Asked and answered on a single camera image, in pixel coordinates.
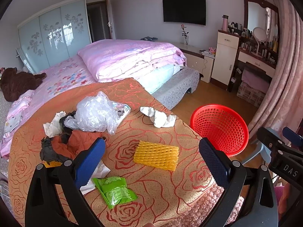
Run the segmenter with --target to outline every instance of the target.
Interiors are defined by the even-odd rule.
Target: red plastic laundry basket
[[[228,157],[241,153],[248,143],[248,128],[234,110],[210,104],[197,108],[190,119],[190,127]]]

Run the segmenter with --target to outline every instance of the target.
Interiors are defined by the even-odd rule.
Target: teddy bear
[[[35,90],[38,88],[45,78],[45,72],[34,75],[30,72],[17,73],[16,67],[6,68],[4,70],[2,69],[0,88],[5,100],[14,102],[29,89]]]

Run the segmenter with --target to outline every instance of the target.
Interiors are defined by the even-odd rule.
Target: pink fluffy rug
[[[219,200],[224,189],[218,186],[216,183],[209,188],[198,200],[198,202],[188,211],[180,215],[179,218],[163,225],[162,227],[199,227],[199,225],[204,221],[210,211],[213,209],[217,201]],[[237,215],[242,207],[244,198],[239,197],[234,210],[229,216],[227,223],[231,223],[236,220]]]

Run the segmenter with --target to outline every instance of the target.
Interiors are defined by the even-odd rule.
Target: green wrapper
[[[114,208],[117,204],[138,199],[134,191],[126,187],[126,180],[123,177],[93,178],[92,180],[101,192],[109,209]]]

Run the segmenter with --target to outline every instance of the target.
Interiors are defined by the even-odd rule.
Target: metal bolt
[[[37,170],[41,170],[42,168],[43,168],[43,164],[39,164],[39,165],[37,165]]]
[[[65,166],[70,166],[73,162],[71,160],[67,160],[66,162],[64,162]]]
[[[263,171],[267,171],[267,166],[266,166],[266,165],[261,165],[261,169],[262,169]]]
[[[239,166],[241,165],[241,163],[240,163],[239,161],[237,161],[237,160],[234,160],[234,161],[232,162],[232,164],[233,164],[235,167],[239,167]]]

